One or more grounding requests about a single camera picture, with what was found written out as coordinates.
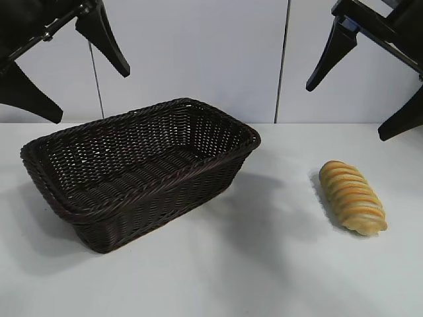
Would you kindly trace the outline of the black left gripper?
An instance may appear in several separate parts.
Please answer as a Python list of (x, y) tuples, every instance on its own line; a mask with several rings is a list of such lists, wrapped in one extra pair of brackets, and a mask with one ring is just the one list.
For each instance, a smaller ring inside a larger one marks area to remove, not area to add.
[(1, 73), (2, 104), (53, 123), (61, 122), (63, 110), (15, 62), (10, 64), (9, 56), (72, 11), (77, 11), (76, 31), (93, 44), (121, 76), (130, 75), (130, 65), (114, 37), (103, 1), (2, 1), (1, 70), (6, 68)]

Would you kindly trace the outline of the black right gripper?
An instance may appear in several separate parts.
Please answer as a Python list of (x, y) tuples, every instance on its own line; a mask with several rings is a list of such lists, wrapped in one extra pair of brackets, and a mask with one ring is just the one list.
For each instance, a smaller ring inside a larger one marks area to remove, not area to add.
[[(422, 2), (399, 1), (386, 16), (361, 1), (337, 1), (335, 16), (322, 56), (306, 82), (313, 91), (332, 68), (357, 46), (361, 32), (422, 75)], [(378, 128), (379, 138), (389, 140), (422, 125), (423, 88)]]

